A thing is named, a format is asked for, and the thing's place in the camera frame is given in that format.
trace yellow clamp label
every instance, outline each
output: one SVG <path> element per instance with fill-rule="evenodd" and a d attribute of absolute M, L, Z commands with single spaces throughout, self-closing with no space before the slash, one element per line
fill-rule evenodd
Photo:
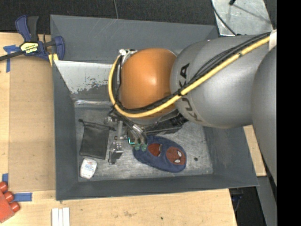
<path fill-rule="evenodd" d="M 25 51 L 26 54 L 29 54 L 38 51 L 38 46 L 39 46 L 38 43 L 24 43 L 21 45 L 20 49 L 22 51 Z"/>

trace wooden table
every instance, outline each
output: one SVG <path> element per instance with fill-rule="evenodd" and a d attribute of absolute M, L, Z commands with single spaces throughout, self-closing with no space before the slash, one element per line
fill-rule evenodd
<path fill-rule="evenodd" d="M 17 33 L 0 33 L 0 56 L 6 54 L 2 49 L 3 46 L 12 44 L 19 45 L 22 42 L 22 37 Z M 18 59 L 12 59 L 11 67 L 14 69 L 14 67 L 22 66 L 22 63 L 29 63 L 29 61 L 34 61 L 33 63 L 45 63 L 45 61 L 39 60 L 38 58 L 21 56 Z M 12 159 L 9 158 L 9 145 L 12 145 L 16 142 L 16 136 L 13 137 L 9 134 L 10 73 L 6 73 L 6 61 L 0 62 L 0 102 L 1 176 L 1 173 L 9 172 L 9 174 L 11 174 L 11 171 L 16 170 L 13 168 L 14 164 L 10 163 L 10 160 Z M 26 115 L 30 116 L 30 113 L 33 113 L 27 111 L 26 102 L 19 102 L 19 105 L 20 106 L 18 110 L 13 107 L 14 110 L 17 110 L 14 111 L 14 116 L 16 116 L 16 114 L 18 115 L 18 113 L 20 117 L 24 113 L 29 113 Z M 245 127 L 245 132 L 250 146 L 256 173 L 258 176 L 264 176 L 265 170 L 252 126 Z M 35 160 L 31 160 L 31 163 L 27 164 L 27 166 L 34 168 L 38 165 Z M 24 177 L 21 175 L 20 178 L 26 180 L 26 164 L 19 166 L 16 165 L 16 167 L 19 167 L 18 170 L 25 171 L 25 173 L 20 172 L 24 173 Z M 53 167 L 48 167 L 48 169 L 49 174 L 53 173 Z M 43 169 L 43 173 L 44 174 L 42 176 L 47 175 L 47 167 Z M 40 183 L 40 178 L 36 179 L 37 184 L 42 185 L 41 187 L 45 188 L 45 185 Z M 21 202 L 20 206 L 20 211 L 18 211 L 8 221 L 4 222 L 4 226 L 49 226 L 51 225 L 51 209 L 63 207 L 70 208 L 71 226 L 237 225 L 228 189 L 178 194 L 70 200 L 60 202 L 55 200 L 55 190 L 33 189 L 33 201 Z"/>

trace cardboard surface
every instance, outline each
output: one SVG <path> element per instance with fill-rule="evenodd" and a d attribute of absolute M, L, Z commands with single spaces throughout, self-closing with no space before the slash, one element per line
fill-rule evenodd
<path fill-rule="evenodd" d="M 55 201 L 55 191 L 34 192 L 32 202 L 3 226 L 49 226 L 52 208 L 70 208 L 71 226 L 236 226 L 227 189 L 181 194 Z"/>
<path fill-rule="evenodd" d="M 0 56 L 7 54 L 3 47 L 18 43 L 21 36 L 0 33 Z M 9 76 L 6 73 L 6 60 L 0 62 L 0 177 L 8 172 L 8 136 L 9 136 Z"/>
<path fill-rule="evenodd" d="M 19 34 L 10 34 L 16 45 Z M 9 188 L 14 192 L 55 188 L 53 89 L 50 63 L 36 57 L 11 59 Z"/>
<path fill-rule="evenodd" d="M 250 154 L 252 157 L 256 175 L 258 177 L 266 176 L 267 172 L 264 168 L 262 155 L 260 153 L 260 149 L 258 146 L 258 142 L 256 139 L 253 125 L 245 126 L 244 130 L 245 130 L 246 140 L 247 140 L 249 148 L 250 148 Z"/>

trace blue clamp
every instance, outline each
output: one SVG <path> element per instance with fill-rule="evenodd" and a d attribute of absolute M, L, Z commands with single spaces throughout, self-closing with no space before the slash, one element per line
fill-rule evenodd
<path fill-rule="evenodd" d="M 56 54 L 60 60 L 65 55 L 64 40 L 61 36 L 57 36 L 51 42 L 43 43 L 39 41 L 36 33 L 38 16 L 23 15 L 15 21 L 16 29 L 22 35 L 24 43 L 19 46 L 19 51 L 10 53 L 0 57 L 1 60 L 10 59 L 18 55 L 35 56 L 49 61 L 49 52 L 46 48 L 49 46 L 56 46 Z"/>

